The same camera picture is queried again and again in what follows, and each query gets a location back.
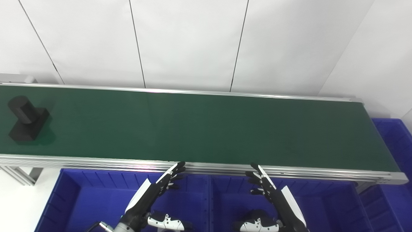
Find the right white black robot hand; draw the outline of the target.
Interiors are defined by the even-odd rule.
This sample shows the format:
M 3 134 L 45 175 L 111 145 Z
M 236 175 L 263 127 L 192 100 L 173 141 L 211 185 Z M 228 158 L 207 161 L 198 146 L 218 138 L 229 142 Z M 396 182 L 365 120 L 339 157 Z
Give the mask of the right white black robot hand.
M 256 163 L 250 164 L 256 172 L 246 171 L 249 182 L 259 186 L 252 195 L 263 195 L 275 208 L 277 218 L 270 218 L 265 210 L 255 209 L 248 218 L 235 221 L 231 228 L 236 232 L 308 232 L 305 218 L 288 186 L 277 188 L 265 170 Z

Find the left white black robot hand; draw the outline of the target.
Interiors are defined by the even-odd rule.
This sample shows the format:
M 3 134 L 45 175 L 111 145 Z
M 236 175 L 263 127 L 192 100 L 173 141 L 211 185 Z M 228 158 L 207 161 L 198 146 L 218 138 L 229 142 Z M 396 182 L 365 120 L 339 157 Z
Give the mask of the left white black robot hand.
M 186 169 L 185 162 L 175 163 L 155 182 L 146 179 L 129 202 L 115 232 L 140 232 L 146 226 L 152 226 L 159 232 L 181 232 L 192 229 L 192 224 L 174 218 L 167 213 L 151 211 L 151 207 L 168 189 L 176 189 L 173 181 L 182 179 Z

